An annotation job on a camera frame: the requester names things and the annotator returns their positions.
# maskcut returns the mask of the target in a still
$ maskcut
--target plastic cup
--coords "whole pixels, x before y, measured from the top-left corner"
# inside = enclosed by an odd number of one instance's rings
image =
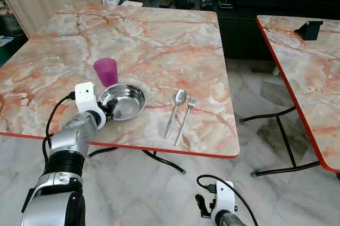
[[[108,87],[118,82],[117,62],[109,57],[97,60],[93,64],[101,83]]]

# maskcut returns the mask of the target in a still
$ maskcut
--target metal plate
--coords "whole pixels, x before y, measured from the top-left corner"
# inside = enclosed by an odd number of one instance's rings
[[[112,99],[118,104],[113,110],[114,121],[125,121],[138,115],[145,106],[144,93],[130,83],[116,83],[105,89],[99,96],[99,101],[106,105]]]

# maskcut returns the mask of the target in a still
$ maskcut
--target tiled floor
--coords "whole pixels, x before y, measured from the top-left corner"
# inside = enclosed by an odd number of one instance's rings
[[[237,119],[293,105],[281,77],[270,74],[272,67],[266,62],[227,60]],[[298,163],[316,160],[298,114],[283,116],[282,122]],[[254,170],[289,166],[289,158],[275,121],[238,123],[237,130],[241,154],[234,160],[159,154],[184,167],[186,175],[139,150],[118,149],[87,160],[83,173],[87,225],[212,225],[208,219],[200,218],[194,199],[197,193],[208,201],[213,198],[196,184],[196,177],[204,173],[233,181],[259,225],[340,225],[340,181],[335,174],[316,167],[252,178]],[[41,141],[0,137],[2,225],[20,224],[27,190],[34,186],[42,170]],[[240,219],[253,225],[239,200],[237,205]]]

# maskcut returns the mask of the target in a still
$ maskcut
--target marble table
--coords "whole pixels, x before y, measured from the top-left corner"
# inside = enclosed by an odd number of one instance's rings
[[[321,165],[340,172],[340,21],[323,20],[318,39],[304,41],[294,30],[308,20],[257,17]]]
[[[146,95],[141,114],[108,122],[94,145],[158,150],[220,158],[239,154],[226,66],[214,12],[93,4],[67,5],[0,69],[0,132],[42,138],[54,105],[74,85],[105,89],[93,63],[112,57],[118,81]],[[186,105],[163,138],[177,89],[196,95],[183,139],[173,145]],[[56,112],[50,132],[77,114],[73,101]]]

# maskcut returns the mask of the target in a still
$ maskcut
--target fork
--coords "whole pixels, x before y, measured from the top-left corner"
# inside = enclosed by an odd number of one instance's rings
[[[174,146],[178,146],[179,145],[179,142],[180,142],[180,139],[181,139],[181,136],[182,136],[182,133],[183,133],[186,121],[187,121],[187,119],[189,117],[190,110],[195,107],[195,101],[196,101],[195,95],[191,96],[189,98],[189,100],[188,100],[188,110],[186,111],[186,114],[185,114],[184,120],[182,122],[180,131],[177,134]]]

